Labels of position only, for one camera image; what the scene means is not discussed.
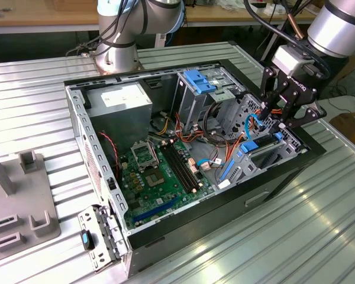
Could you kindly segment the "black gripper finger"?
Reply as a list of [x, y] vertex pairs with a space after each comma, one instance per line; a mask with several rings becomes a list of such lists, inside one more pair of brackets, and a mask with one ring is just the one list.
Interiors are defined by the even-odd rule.
[[301, 106], [295, 105], [294, 102], [286, 102], [282, 115], [280, 116], [279, 128], [300, 127], [323, 118], [326, 115], [326, 110], [319, 105], [317, 99], [311, 104]]
[[264, 120], [277, 107], [280, 95], [289, 86], [287, 76], [275, 66], [264, 68], [261, 90], [261, 110], [259, 119]]

